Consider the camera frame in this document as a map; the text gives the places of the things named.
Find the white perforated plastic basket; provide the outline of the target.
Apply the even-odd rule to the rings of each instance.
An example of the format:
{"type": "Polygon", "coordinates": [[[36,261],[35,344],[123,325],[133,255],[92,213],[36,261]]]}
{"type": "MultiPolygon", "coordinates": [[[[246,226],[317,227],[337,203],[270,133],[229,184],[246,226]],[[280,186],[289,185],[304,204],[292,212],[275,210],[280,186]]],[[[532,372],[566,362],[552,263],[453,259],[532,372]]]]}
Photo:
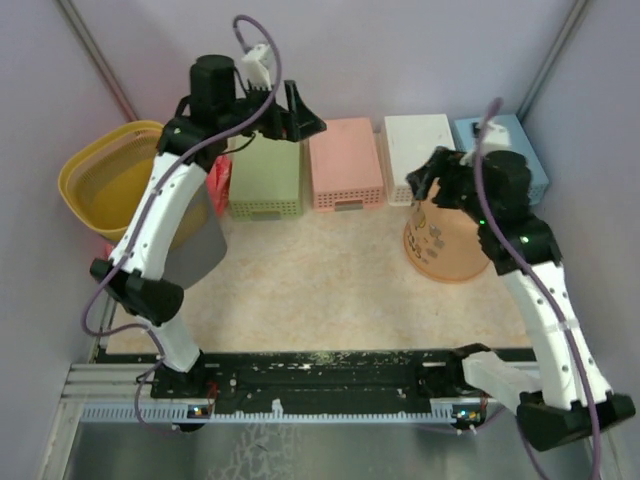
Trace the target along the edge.
{"type": "Polygon", "coordinates": [[[396,207],[412,202],[406,175],[421,167],[437,147],[455,147],[446,114],[385,116],[378,141],[387,201],[396,207]]]}

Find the pink perforated plastic basket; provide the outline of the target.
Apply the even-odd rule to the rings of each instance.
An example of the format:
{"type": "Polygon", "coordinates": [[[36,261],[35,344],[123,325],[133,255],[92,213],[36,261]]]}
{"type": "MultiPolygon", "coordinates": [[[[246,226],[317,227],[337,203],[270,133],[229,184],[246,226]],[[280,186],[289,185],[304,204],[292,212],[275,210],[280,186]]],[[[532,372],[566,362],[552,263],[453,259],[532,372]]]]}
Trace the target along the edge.
{"type": "Polygon", "coordinates": [[[367,117],[328,120],[308,141],[312,205],[334,211],[355,202],[365,208],[384,203],[384,181],[372,122],[367,117]]]}

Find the green perforated plastic basket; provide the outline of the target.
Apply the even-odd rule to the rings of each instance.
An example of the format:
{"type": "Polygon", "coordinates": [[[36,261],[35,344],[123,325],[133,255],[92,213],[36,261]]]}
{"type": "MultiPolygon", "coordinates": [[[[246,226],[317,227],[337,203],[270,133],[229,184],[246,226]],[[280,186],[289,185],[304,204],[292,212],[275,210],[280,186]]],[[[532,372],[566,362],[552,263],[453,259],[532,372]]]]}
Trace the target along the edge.
{"type": "Polygon", "coordinates": [[[229,209],[235,220],[302,214],[301,145],[258,135],[232,155],[229,209]]]}

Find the orange plastic bin liner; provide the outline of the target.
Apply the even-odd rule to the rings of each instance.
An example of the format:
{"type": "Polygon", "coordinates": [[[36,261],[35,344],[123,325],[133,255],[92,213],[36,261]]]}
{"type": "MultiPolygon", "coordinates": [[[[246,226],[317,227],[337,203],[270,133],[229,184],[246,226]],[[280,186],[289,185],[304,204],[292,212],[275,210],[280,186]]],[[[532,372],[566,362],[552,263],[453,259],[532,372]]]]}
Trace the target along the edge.
{"type": "Polygon", "coordinates": [[[442,283],[464,283],[489,265],[481,249],[476,223],[463,211],[438,207],[437,183],[428,197],[414,201],[403,233],[411,264],[425,276],[442,283]]]}

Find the blue perforated plastic basket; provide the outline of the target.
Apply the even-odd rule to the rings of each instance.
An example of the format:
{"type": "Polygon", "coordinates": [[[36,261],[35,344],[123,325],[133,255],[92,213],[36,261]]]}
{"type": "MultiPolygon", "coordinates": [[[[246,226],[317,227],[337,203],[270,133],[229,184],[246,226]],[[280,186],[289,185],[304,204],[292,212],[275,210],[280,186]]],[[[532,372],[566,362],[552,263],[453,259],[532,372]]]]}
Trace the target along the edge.
{"type": "MultiPolygon", "coordinates": [[[[471,117],[451,122],[452,135],[459,151],[469,151],[474,146],[473,125],[480,120],[480,117],[471,117]]],[[[549,186],[549,179],[519,119],[514,114],[502,114],[495,116],[493,122],[508,131],[512,150],[527,159],[528,168],[532,175],[529,188],[530,204],[532,206],[538,205],[549,186]]]]}

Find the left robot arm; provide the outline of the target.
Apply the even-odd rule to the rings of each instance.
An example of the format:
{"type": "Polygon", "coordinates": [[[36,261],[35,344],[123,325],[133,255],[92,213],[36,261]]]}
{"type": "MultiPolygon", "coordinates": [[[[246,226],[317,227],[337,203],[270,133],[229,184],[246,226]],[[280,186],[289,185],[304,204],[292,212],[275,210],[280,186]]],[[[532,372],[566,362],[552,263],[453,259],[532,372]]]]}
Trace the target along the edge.
{"type": "Polygon", "coordinates": [[[258,44],[241,60],[244,97],[236,94],[237,69],[224,55],[199,57],[190,69],[190,93],[164,126],[150,179],[127,230],[109,258],[96,259],[91,276],[145,329],[161,363],[174,371],[184,395],[201,394],[208,373],[196,363],[201,351],[180,318],[184,290],[164,279],[166,259],[192,198],[231,137],[259,133],[298,143],[326,130],[301,100],[296,84],[281,78],[275,50],[258,44]]]}

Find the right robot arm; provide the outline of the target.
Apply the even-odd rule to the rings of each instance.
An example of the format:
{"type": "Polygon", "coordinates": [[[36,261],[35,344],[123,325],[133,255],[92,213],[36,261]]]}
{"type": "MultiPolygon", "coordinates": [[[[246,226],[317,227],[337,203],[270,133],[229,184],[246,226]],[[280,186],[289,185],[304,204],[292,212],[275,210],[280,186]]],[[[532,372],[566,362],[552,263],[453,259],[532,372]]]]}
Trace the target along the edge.
{"type": "Polygon", "coordinates": [[[482,252],[521,312],[538,364],[539,375],[531,377],[491,348],[467,345],[449,356],[448,387],[461,396],[482,391],[498,400],[540,452],[632,418],[633,400],[613,391],[586,345],[555,236],[530,206],[526,158],[493,151],[476,173],[464,153],[438,147],[406,180],[415,200],[459,210],[475,223],[482,252]]]}

